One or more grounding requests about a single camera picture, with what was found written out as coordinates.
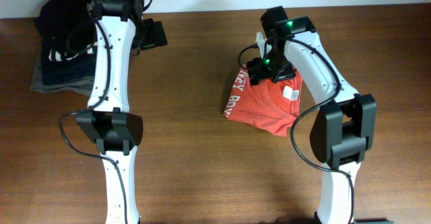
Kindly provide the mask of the red t-shirt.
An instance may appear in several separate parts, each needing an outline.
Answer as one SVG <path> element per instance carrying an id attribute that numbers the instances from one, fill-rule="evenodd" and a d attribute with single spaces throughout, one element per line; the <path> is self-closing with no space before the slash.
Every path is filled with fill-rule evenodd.
<path id="1" fill-rule="evenodd" d="M 302 76 L 273 83 L 269 79 L 251 85 L 248 71 L 239 70 L 223 115 L 228 120 L 242 122 L 284 137 L 299 116 Z"/>

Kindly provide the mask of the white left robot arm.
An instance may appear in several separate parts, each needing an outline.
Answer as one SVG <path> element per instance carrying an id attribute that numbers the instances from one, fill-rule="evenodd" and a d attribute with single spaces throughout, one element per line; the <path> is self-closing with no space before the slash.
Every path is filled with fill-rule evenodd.
<path id="1" fill-rule="evenodd" d="M 87 109 L 76 122 L 95 144 L 104 165 L 107 223 L 139 223 L 134 165 L 143 120 L 130 112 L 129 61 L 132 54 L 166 46 L 162 22 L 143 18 L 145 0 L 92 0 L 96 70 Z"/>

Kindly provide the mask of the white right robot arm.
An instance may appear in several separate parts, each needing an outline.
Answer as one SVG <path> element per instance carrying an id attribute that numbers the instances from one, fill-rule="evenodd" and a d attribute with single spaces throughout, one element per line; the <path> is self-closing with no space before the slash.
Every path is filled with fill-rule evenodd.
<path id="1" fill-rule="evenodd" d="M 365 154 L 372 147 L 376 101 L 360 94 L 337 70 L 325 52 L 309 17 L 289 18 L 282 6 L 267 9 L 257 34 L 260 56 L 246 64 L 252 85 L 264 79 L 276 83 L 301 75 L 315 101 L 317 117 L 310 146 L 318 164 L 302 160 L 322 172 L 317 223 L 354 222 L 354 182 Z"/>

